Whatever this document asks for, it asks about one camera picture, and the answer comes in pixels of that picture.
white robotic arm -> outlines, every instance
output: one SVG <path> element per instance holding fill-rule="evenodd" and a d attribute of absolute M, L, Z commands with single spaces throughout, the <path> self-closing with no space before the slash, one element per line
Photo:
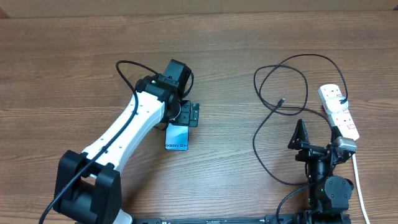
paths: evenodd
<path fill-rule="evenodd" d="M 164 115 L 165 103 L 157 100 L 156 96 L 144 91 L 137 93 L 137 96 L 139 105 L 136 115 L 123 133 L 108 148 L 107 152 L 96 160 L 96 163 L 104 166 L 108 163 L 113 164 L 114 170 L 120 173 L 142 138 L 162 120 Z M 87 159 L 94 158 L 101 148 L 122 128 L 134 110 L 135 104 L 134 97 L 132 97 L 127 108 L 111 127 L 98 140 L 83 150 L 87 153 Z"/>
<path fill-rule="evenodd" d="M 146 76 L 136 84 L 136 91 L 119 70 L 122 78 L 137 93 L 111 127 L 81 154 L 67 151 L 58 164 L 54 200 L 47 207 L 39 223 L 53 209 L 81 224 L 131 224 L 132 217 L 121 210 L 120 175 L 128 159 L 157 123 L 196 127 L 199 104 L 182 100 L 191 70 L 183 63 L 171 60 L 163 75 Z M 92 176 L 95 185 L 81 177 Z"/>

power strip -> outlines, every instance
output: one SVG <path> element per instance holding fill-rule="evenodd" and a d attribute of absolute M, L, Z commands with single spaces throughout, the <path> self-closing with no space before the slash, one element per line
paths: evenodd
<path fill-rule="evenodd" d="M 345 97 L 341 94 L 340 88 L 335 84 L 323 85 L 318 90 L 319 97 L 321 98 L 323 108 L 328 114 L 329 121 L 332 126 L 337 126 L 343 137 L 351 138 L 354 140 L 359 139 L 359 133 L 354 124 L 348 110 L 348 101 L 341 104 L 341 100 Z M 356 156 L 353 154 L 353 165 L 356 188 L 358 190 L 359 202 L 366 224 L 370 224 L 368 215 L 366 214 L 365 205 L 363 203 L 361 186 L 359 184 L 358 168 L 356 166 Z"/>

black cable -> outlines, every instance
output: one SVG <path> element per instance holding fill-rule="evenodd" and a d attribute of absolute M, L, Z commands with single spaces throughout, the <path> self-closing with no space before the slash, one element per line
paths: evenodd
<path fill-rule="evenodd" d="M 154 126 L 154 128 L 155 128 L 155 129 L 158 129 L 159 131 L 165 131 L 165 130 L 168 128 L 168 126 L 169 126 L 169 122 L 166 123 L 166 125 L 164 126 L 164 128 L 160 128 L 160 127 L 157 127 L 157 126 Z"/>
<path fill-rule="evenodd" d="M 342 81 L 343 81 L 344 89 L 345 89 L 345 92 L 346 92 L 346 98 L 345 98 L 344 100 L 341 100 L 340 102 L 341 102 L 341 104 L 345 103 L 345 102 L 348 100 L 348 90 L 347 90 L 347 85 L 346 85 L 346 81 L 345 81 L 345 79 L 344 79 L 343 73 L 341 72 L 341 70 L 340 70 L 340 68 L 337 66 L 337 64 L 336 64 L 334 61 L 332 61 L 330 58 L 326 57 L 326 56 L 318 55 L 318 54 L 299 54 L 299 55 L 293 55 L 293 56 L 288 57 L 287 59 L 281 61 L 278 65 L 276 65 L 275 68 L 273 68 L 273 69 L 268 73 L 267 77 L 268 77 L 272 72 L 274 72 L 274 71 L 277 70 L 279 67 L 281 67 L 281 65 L 282 65 L 284 62 L 286 62 L 287 60 L 292 59 L 292 58 L 295 58 L 295 57 L 301 57 L 301 56 L 316 56 L 316 57 L 325 58 L 326 60 L 328 60 L 329 62 L 331 62 L 331 63 L 336 67 L 336 69 L 337 69 L 338 73 L 340 74 L 340 77 L 341 77 L 341 79 L 342 79 Z M 261 88 L 262 88 L 262 86 L 264 85 L 264 82 L 266 81 L 266 79 L 267 79 L 267 78 L 265 78 L 264 81 L 262 81 L 262 83 L 261 83 L 261 86 L 260 86 L 260 95 L 261 95 Z"/>
<path fill-rule="evenodd" d="M 43 224 L 45 217 L 47 216 L 47 214 L 51 211 L 51 208 L 54 206 L 54 204 L 56 202 L 58 202 L 58 200 L 62 197 L 62 195 L 76 182 L 77 179 L 79 179 L 82 175 L 82 173 L 84 173 L 89 167 L 90 165 L 92 165 L 104 152 L 106 152 L 106 150 L 108 149 L 108 147 L 110 147 L 110 145 L 112 145 L 112 143 L 120 136 L 120 134 L 127 128 L 127 126 L 130 124 L 130 122 L 132 121 L 132 119 L 134 118 L 134 116 L 137 113 L 137 109 L 138 109 L 138 96 L 137 96 L 137 92 L 134 89 L 134 87 L 131 85 L 131 83 L 129 82 L 129 80 L 123 75 L 122 71 L 120 71 L 119 68 L 119 64 L 121 63 L 130 63 L 133 65 L 137 65 L 140 66 L 142 68 L 145 68 L 153 73 L 155 73 L 156 75 L 158 75 L 159 73 L 157 73 L 156 71 L 154 71 L 153 69 L 142 65 L 140 63 L 137 62 L 132 62 L 132 61 L 127 61 L 127 60 L 120 60 L 116 63 L 116 70 L 118 71 L 119 75 L 121 76 L 121 78 L 126 82 L 126 84 L 130 87 L 133 95 L 134 95 L 134 100 L 136 102 L 134 109 L 130 115 L 130 118 L 126 121 L 126 123 L 123 125 L 123 127 L 113 136 L 113 138 L 105 145 L 101 148 L 101 150 L 97 153 L 97 155 L 95 155 L 91 161 L 89 161 L 89 163 L 87 163 L 86 166 L 84 166 L 82 169 L 80 169 L 80 171 L 72 178 L 72 180 L 69 181 L 69 183 L 64 186 L 64 188 L 54 197 L 54 199 L 49 203 L 49 205 L 47 206 L 47 208 L 44 210 L 42 216 L 40 217 L 39 220 L 39 224 Z"/>
<path fill-rule="evenodd" d="M 307 169 L 307 166 L 308 166 L 308 162 L 305 162 L 305 165 L 304 165 L 304 169 L 305 169 L 305 176 L 307 177 L 307 179 L 308 179 L 308 169 Z"/>
<path fill-rule="evenodd" d="M 182 95 L 182 98 L 184 99 L 188 94 L 191 92 L 192 86 L 193 86 L 193 72 L 190 74 L 191 76 L 191 86 L 188 88 L 188 90 Z"/>
<path fill-rule="evenodd" d="M 308 112 L 314 113 L 314 114 L 319 115 L 320 117 L 322 117 L 322 118 L 328 123 L 329 128 L 331 129 L 331 123 L 330 123 L 329 119 L 328 119 L 324 114 L 321 114 L 321 113 L 319 113 L 319 112 L 317 112 L 317 111 L 314 111 L 314 110 L 311 110 L 311 109 L 308 109 L 308 108 L 305 107 L 305 106 L 307 105 L 307 101 L 308 101 L 308 83 L 307 83 L 307 78 L 305 77 L 305 75 L 304 75 L 300 70 L 298 70 L 298 69 L 296 69 L 296 68 L 294 68 L 294 67 L 291 67 L 291 66 L 288 66 L 288 65 L 283 65 L 283 63 L 286 62 L 287 60 L 289 60 L 289 59 L 291 59 L 291 58 L 294 58 L 294 57 L 300 57 L 300 56 L 317 56 L 317 57 L 322 57 L 322 58 L 325 58 L 325 59 L 329 60 L 329 61 L 336 67 L 336 69 L 338 70 L 338 72 L 339 72 L 339 74 L 340 74 L 340 76 L 341 76 L 341 79 L 342 79 L 342 81 L 343 81 L 343 84 L 344 84 L 344 87 L 345 87 L 345 91 L 346 91 L 346 98 L 345 98 L 344 101 L 346 101 L 346 100 L 348 99 L 347 86 L 346 86 L 346 82 L 345 82 L 345 79 L 344 79 L 344 76 L 343 76 L 341 70 L 339 69 L 339 67 L 337 66 L 337 64 L 336 64 L 334 61 L 332 61 L 330 58 L 328 58 L 328 57 L 326 57 L 326 56 L 323 56 L 323 55 L 318 55 L 318 54 L 300 54 L 300 55 L 294 55 L 294 56 L 291 56 L 291 57 L 289 57 L 289 58 L 283 60 L 283 61 L 282 61 L 281 63 L 279 63 L 278 65 L 266 65 L 266 66 L 263 66 L 263 67 L 258 68 L 258 69 L 254 72 L 254 75 L 253 75 L 254 89 L 255 89 L 255 91 L 256 91 L 256 93 L 257 93 L 257 96 L 260 98 L 262 104 L 263 104 L 264 106 L 266 106 L 268 109 L 271 110 L 270 114 L 271 114 L 271 113 L 277 113 L 277 114 L 286 115 L 286 116 L 294 116 L 294 115 L 297 115 L 297 114 L 301 113 L 302 111 L 308 111 Z M 256 85 L 256 75 L 257 75 L 257 72 L 260 71 L 260 70 L 262 70 L 262 69 L 264 69 L 264 68 L 270 68 L 270 67 L 273 67 L 273 69 L 268 73 L 268 75 L 267 75 L 267 76 L 264 78 L 264 80 L 262 81 L 261 86 L 260 86 L 260 89 L 257 89 L 257 85 Z M 262 90 L 262 87 L 264 86 L 266 80 L 267 80 L 268 77 L 272 74 L 272 72 L 274 72 L 276 69 L 278 69 L 278 68 L 280 68 L 280 67 L 282 67 L 282 68 L 288 68 L 288 69 L 294 70 L 294 71 L 298 72 L 298 73 L 303 77 L 304 82 L 305 82 L 305 99 L 304 99 L 304 104 L 303 104 L 302 107 L 299 107 L 299 106 L 278 106 L 278 107 L 276 107 L 277 105 L 273 105 L 273 104 L 269 103 L 268 101 L 266 101 L 266 100 L 262 97 L 262 95 L 261 95 L 261 90 Z M 298 111 L 297 111 L 297 112 L 294 112 L 294 113 L 284 113 L 284 112 L 277 111 L 278 108 L 280 108 L 280 109 L 287 109 L 287 110 L 298 110 Z M 282 183 L 282 184 L 285 184 L 285 185 L 304 185 L 304 184 L 307 184 L 307 183 L 304 183 L 304 182 L 303 182 L 303 183 L 294 183 L 294 184 L 293 184 L 293 183 L 284 182 L 284 181 L 278 179 L 277 177 L 275 177 L 274 175 L 272 175 L 271 172 L 269 172 L 269 170 L 267 169 L 267 167 L 264 165 L 264 163 L 261 161 L 260 157 L 258 156 L 257 151 L 256 151 L 256 146 L 255 146 L 254 138 L 256 137 L 256 134 L 258 133 L 258 131 L 260 130 L 260 128 L 264 125 L 265 121 L 268 120 L 268 118 L 269 118 L 269 115 L 268 115 L 268 117 L 261 123 L 261 125 L 259 126 L 259 128 L 257 129 L 257 131 L 256 131 L 256 133 L 255 133 L 255 136 L 253 137 L 253 151 L 254 151 L 254 153 L 255 153 L 257 159 L 259 160 L 259 162 L 260 162 L 260 164 L 263 166 L 263 168 L 267 171 L 267 173 L 268 173 L 272 178 L 274 178 L 276 181 L 278 181 L 278 182 L 280 182 L 280 183 Z"/>
<path fill-rule="evenodd" d="M 319 183 L 322 183 L 328 176 L 330 176 L 331 174 L 332 174 L 332 168 L 333 168 L 333 148 L 330 150 L 330 166 L 329 166 L 329 173 L 328 173 L 328 175 L 325 175 L 325 176 L 323 176 L 321 179 L 319 179 L 319 180 L 317 180 L 316 182 L 313 182 L 313 183 L 311 183 L 311 184 L 308 184 L 308 185 L 306 185 L 306 186 L 304 186 L 304 187 L 301 187 L 301 188 L 299 188 L 299 189 L 297 189 L 297 190 L 294 190 L 292 193 L 290 193 L 290 194 L 288 194 L 281 202 L 280 202 L 280 204 L 278 205 L 278 208 L 277 208 L 277 210 L 276 210 L 276 222 L 277 222 L 277 224 L 280 224 L 280 221 L 279 221 L 279 211 L 280 211 L 280 208 L 282 207 L 282 205 L 285 203 L 285 201 L 287 200 L 287 199 L 289 199 L 291 196 L 293 196 L 293 195 L 295 195 L 295 194 L 297 194 L 297 193 L 299 193 L 299 192 L 301 192 L 301 191 L 303 191 L 303 190 L 305 190 L 305 189 L 307 189 L 307 188 L 309 188 L 309 187 L 312 187 L 312 186 L 315 186 L 315 185 L 317 185 L 317 184 L 319 184 Z"/>
<path fill-rule="evenodd" d="M 269 119 L 269 117 L 271 117 L 271 115 L 272 115 L 274 112 L 276 112 L 276 109 L 277 109 L 277 108 L 280 108 L 280 107 L 282 106 L 282 103 L 283 103 L 284 101 L 285 101 L 285 99 L 279 100 L 279 102 L 278 102 L 278 104 L 276 105 L 276 107 L 274 107 L 274 108 L 271 110 L 271 112 L 268 114 L 268 116 L 262 121 L 262 123 L 260 124 L 260 126 L 257 128 L 257 131 L 254 133 L 254 136 L 253 136 L 253 142 L 252 142 L 253 151 L 254 151 L 254 154 L 256 155 L 257 159 L 259 160 L 260 164 L 262 165 L 262 167 L 267 171 L 267 173 L 268 173 L 272 178 L 274 178 L 274 179 L 277 180 L 278 182 L 280 182 L 280 183 L 282 183 L 282 184 L 285 184 L 285 185 L 293 185 L 293 186 L 295 186 L 295 185 L 304 185 L 304 184 L 307 184 L 307 182 L 305 182 L 305 183 L 291 184 L 291 183 L 284 182 L 283 180 L 278 179 L 276 176 L 274 176 L 274 175 L 267 169 L 267 167 L 266 167 L 266 166 L 264 165 L 264 163 L 261 161 L 261 159 L 260 159 L 260 157 L 259 157 L 259 154 L 257 153 L 257 150 L 256 150 L 256 136 L 257 136 L 257 133 L 260 131 L 261 127 L 262 127 L 262 126 L 264 125 L 264 123 Z"/>

electrical outlet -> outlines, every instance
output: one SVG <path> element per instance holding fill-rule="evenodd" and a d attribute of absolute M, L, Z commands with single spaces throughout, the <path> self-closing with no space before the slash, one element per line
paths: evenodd
<path fill-rule="evenodd" d="M 343 137 L 354 140 L 359 139 L 359 133 L 354 124 L 354 120 L 349 110 L 329 114 L 329 120 L 332 126 L 337 126 Z"/>
<path fill-rule="evenodd" d="M 337 113 L 348 108 L 348 101 L 341 104 L 341 101 L 346 98 L 342 95 L 338 85 L 323 85 L 318 89 L 318 93 L 327 114 Z"/>
<path fill-rule="evenodd" d="M 341 94 L 338 85 L 323 85 L 319 88 L 318 93 L 331 125 L 337 126 L 343 137 L 359 139 L 358 130 L 348 110 L 348 101 L 344 104 L 340 103 L 340 100 L 345 97 Z"/>

wooden table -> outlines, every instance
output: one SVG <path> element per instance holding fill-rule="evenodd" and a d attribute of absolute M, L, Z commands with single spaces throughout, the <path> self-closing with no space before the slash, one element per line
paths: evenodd
<path fill-rule="evenodd" d="M 343 71 L 350 111 L 361 138 L 358 168 L 372 223 L 398 215 L 398 12 L 303 12 L 202 16 L 86 17 L 0 20 L 0 223 L 37 223 L 53 197 L 62 154 L 81 152 L 128 104 L 131 92 L 114 64 L 134 60 L 163 72 L 171 58 L 195 72 L 189 99 L 201 104 L 200 124 L 186 152 L 164 150 L 153 129 L 122 173 L 123 209 L 139 218 L 261 217 L 275 213 L 296 187 L 272 179 L 254 156 L 252 136 L 268 115 L 252 75 L 295 54 L 332 58 Z M 308 108 L 322 111 L 317 89 L 337 83 L 322 58 L 287 63 L 306 74 Z M 122 66 L 132 83 L 148 75 Z M 264 97 L 301 105 L 302 78 L 281 69 Z M 257 137 L 259 154 L 282 180 L 305 180 L 287 149 L 299 118 L 310 140 L 330 132 L 310 113 L 273 115 Z M 351 160 L 335 174 L 354 181 Z M 307 206 L 302 193 L 282 213 Z M 348 213 L 364 223 L 357 191 Z M 54 211 L 46 223 L 71 223 Z"/>

